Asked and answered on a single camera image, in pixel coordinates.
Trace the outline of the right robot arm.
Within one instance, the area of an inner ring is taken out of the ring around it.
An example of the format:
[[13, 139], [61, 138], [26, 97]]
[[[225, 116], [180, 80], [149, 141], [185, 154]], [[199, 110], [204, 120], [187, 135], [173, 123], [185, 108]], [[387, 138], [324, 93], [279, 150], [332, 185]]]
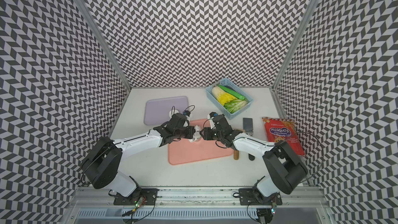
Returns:
[[291, 194], [307, 176], [308, 169], [286, 141], [278, 143], [261, 141], [241, 130], [233, 129], [223, 114], [208, 115], [210, 127], [204, 127], [204, 140], [220, 142], [223, 148], [245, 152], [263, 160], [267, 175], [253, 187], [254, 195], [269, 198], [277, 192]]

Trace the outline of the wooden rolling pin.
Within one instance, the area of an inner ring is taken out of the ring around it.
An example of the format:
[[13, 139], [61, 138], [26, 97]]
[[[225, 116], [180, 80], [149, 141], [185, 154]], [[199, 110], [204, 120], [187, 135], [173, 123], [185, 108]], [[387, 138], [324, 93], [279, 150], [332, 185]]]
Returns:
[[238, 150], [235, 150], [235, 151], [234, 151], [233, 158], [234, 158], [234, 160], [238, 160], [238, 159], [239, 159], [239, 151], [238, 151]]

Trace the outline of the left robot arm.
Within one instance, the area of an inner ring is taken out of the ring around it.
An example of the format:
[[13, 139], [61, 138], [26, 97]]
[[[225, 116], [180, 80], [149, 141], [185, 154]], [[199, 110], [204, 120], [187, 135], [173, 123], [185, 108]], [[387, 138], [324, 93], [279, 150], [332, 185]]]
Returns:
[[104, 188], [123, 197], [131, 196], [139, 191], [138, 183], [119, 170], [120, 164], [140, 152], [192, 139], [195, 128], [190, 125], [190, 115], [189, 110], [175, 113], [169, 121], [130, 138], [100, 138], [80, 164], [83, 176], [95, 189]]

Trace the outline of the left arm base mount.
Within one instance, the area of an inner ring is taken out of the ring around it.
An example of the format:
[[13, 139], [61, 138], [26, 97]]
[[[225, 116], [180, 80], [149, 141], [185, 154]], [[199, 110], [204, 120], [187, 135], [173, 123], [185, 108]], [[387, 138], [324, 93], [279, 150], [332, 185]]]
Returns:
[[133, 206], [138, 203], [140, 198], [143, 198], [144, 201], [142, 204], [145, 206], [153, 206], [158, 197], [158, 192], [159, 189], [157, 188], [138, 188], [128, 197], [124, 197], [117, 193], [114, 199], [114, 205]]

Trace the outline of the white dough piece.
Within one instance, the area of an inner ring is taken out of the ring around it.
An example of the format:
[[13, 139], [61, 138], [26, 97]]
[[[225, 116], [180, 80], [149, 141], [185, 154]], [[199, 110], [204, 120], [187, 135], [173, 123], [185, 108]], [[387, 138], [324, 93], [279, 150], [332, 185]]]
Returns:
[[201, 128], [198, 125], [196, 125], [193, 128], [192, 138], [188, 139], [188, 141], [190, 143], [198, 141], [201, 138], [200, 131], [201, 131]]

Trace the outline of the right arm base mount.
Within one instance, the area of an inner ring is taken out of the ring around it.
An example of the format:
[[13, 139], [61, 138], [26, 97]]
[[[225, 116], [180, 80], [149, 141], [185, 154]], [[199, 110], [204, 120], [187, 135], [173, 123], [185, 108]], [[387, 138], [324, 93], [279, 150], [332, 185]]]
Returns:
[[238, 198], [241, 205], [262, 205], [262, 206], [280, 206], [283, 204], [280, 193], [274, 193], [268, 197], [263, 196], [259, 190], [253, 188], [240, 188], [238, 192], [233, 194], [234, 198]]

